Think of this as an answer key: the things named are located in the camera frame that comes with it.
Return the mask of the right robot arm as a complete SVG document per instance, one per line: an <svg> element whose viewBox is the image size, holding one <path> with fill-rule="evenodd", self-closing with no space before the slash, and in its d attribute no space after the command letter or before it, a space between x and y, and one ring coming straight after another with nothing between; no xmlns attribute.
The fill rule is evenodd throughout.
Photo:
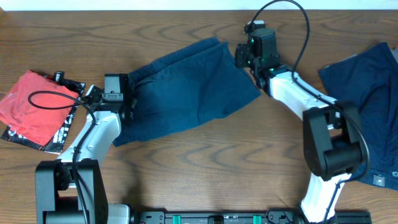
<svg viewBox="0 0 398 224"><path fill-rule="evenodd" d="M249 68L256 86L292 110L303 124L303 153L311 176L307 192L293 215L294 223L347 223L369 220L367 214L340 215L335 206L353 174L369 166L369 148L350 101L338 101L303 81L294 68L281 64L275 44L249 40L235 51L238 68Z"/></svg>

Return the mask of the navy blue shorts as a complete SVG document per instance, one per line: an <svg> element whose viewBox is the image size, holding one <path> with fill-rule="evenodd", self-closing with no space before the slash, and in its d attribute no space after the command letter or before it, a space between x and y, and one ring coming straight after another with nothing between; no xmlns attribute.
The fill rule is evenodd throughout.
<svg viewBox="0 0 398 224"><path fill-rule="evenodd" d="M228 44L216 37L158 58L130 72L128 79L136 104L115 146L225 118L261 95L249 74L235 66Z"/></svg>

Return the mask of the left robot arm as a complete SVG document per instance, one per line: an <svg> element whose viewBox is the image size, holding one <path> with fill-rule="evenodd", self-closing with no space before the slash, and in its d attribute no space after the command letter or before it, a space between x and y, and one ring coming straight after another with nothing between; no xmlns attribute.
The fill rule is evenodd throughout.
<svg viewBox="0 0 398 224"><path fill-rule="evenodd" d="M129 206L108 202L100 165L121 132L119 110L123 94L106 100L106 93L90 86L83 107L86 123L71 146L35 170L38 223L130 223Z"/></svg>

